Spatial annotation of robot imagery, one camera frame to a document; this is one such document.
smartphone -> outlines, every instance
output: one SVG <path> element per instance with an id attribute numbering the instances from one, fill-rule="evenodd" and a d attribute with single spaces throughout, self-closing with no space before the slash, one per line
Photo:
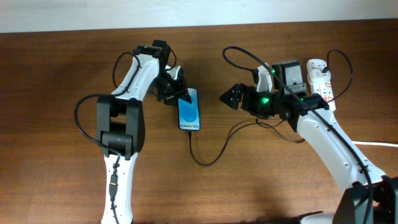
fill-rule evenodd
<path id="1" fill-rule="evenodd" d="M 191 97 L 191 103 L 185 100 L 178 99 L 178 115 L 179 125 L 181 130 L 200 130 L 200 113 L 198 102 L 198 91 L 193 88 L 188 88 L 188 93 Z"/>

power strip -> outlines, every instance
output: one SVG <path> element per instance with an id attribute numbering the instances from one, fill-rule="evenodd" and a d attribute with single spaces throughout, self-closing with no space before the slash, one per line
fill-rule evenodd
<path id="1" fill-rule="evenodd" d="M 311 93 L 318 93 L 322 98 L 328 102 L 333 99 L 333 91 L 330 83 L 330 71 L 322 73 L 322 70 L 327 66 L 326 62 L 321 59 L 311 59 L 307 62 L 308 82 L 311 86 Z M 330 101 L 329 109 L 333 112 L 336 110 L 335 101 Z"/>

brown wooden surface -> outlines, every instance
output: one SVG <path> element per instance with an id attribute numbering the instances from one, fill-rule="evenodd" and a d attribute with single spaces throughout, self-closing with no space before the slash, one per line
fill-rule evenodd
<path id="1" fill-rule="evenodd" d="M 195 153 L 211 161 L 234 124 L 253 120 L 218 100 L 235 83 L 254 84 L 250 73 L 224 61 L 224 47 L 242 46 L 269 63 L 297 59 L 304 75 L 308 59 L 326 59 L 330 49 L 346 52 L 354 83 L 336 101 L 339 123 L 353 140 L 396 141 L 397 36 L 397 20 L 1 34 L 0 223 L 100 222 L 103 155 L 77 130 L 73 108 L 85 95 L 112 92 L 111 69 L 121 52 L 154 39 L 169 42 L 200 96 Z M 241 54 L 231 58 L 257 66 Z M 120 66 L 119 82 L 129 61 Z M 337 94 L 348 82 L 348 66 L 333 55 L 331 69 Z M 291 144 L 253 126 L 235 135 L 219 163 L 202 168 L 189 155 L 176 107 L 147 96 L 144 116 L 146 142 L 132 190 L 135 222 L 238 223 L 338 206 L 337 186 L 306 142 Z M 94 100 L 81 107 L 80 119 L 94 134 Z M 287 124 L 279 129 L 299 138 Z M 359 148 L 391 177 L 398 175 L 396 148 Z"/>

robotic arm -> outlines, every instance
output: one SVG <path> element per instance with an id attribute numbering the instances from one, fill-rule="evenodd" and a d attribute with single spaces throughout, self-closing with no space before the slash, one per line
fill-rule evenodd
<path id="1" fill-rule="evenodd" d="M 273 74 L 274 80 L 283 80 L 284 86 L 281 83 L 274 83 L 275 88 L 280 91 L 271 92 L 266 89 L 259 91 L 260 83 L 258 83 L 257 88 L 240 83 L 235 84 L 230 90 L 222 94 L 220 100 L 235 110 L 238 109 L 239 102 L 242 102 L 241 109 L 258 118 L 267 119 L 277 114 L 281 119 L 287 120 L 292 129 L 314 148 L 337 182 L 343 198 L 336 213 L 308 215 L 300 217 L 296 223 L 363 223 L 368 205 L 369 189 L 372 190 L 374 201 L 379 202 L 379 205 L 370 211 L 366 223 L 398 223 L 398 177 L 388 178 L 352 143 L 351 139 L 338 125 L 328 103 L 319 94 L 306 94 L 300 64 L 297 61 L 275 63 L 270 72 Z M 303 106 L 303 103 L 299 102 L 300 100 L 309 105 L 310 108 Z M 315 116 L 311 109 L 320 115 L 321 119 L 331 124 L 334 130 L 349 144 L 354 153 L 358 155 L 370 176 L 371 183 L 367 182 L 364 170 L 353 153 L 348 150 L 348 147 L 331 131 L 331 128 L 325 122 Z"/>
<path id="2" fill-rule="evenodd" d="M 97 140 L 117 149 L 121 155 L 119 157 L 103 147 L 107 194 L 102 224 L 132 223 L 132 172 L 144 145 L 142 101 L 148 88 L 154 85 L 158 91 L 157 99 L 164 100 L 166 105 L 177 105 L 179 98 L 188 102 L 191 100 L 182 68 L 167 65 L 170 46 L 166 41 L 155 40 L 152 46 L 139 45 L 133 53 L 139 63 L 133 57 L 127 75 L 112 92 L 116 96 L 101 96 L 97 101 Z M 120 94 L 129 83 L 128 90 Z M 119 115 L 126 116 L 126 123 L 111 120 L 111 117 Z"/>

white cable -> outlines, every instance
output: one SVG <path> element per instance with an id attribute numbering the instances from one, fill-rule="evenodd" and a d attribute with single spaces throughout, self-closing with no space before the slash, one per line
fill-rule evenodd
<path id="1" fill-rule="evenodd" d="M 385 143 L 385 142 L 360 142 L 360 141 L 353 141 L 354 144 L 362 144 L 368 146 L 389 146 L 389 147 L 398 147 L 398 144 L 393 143 Z"/>

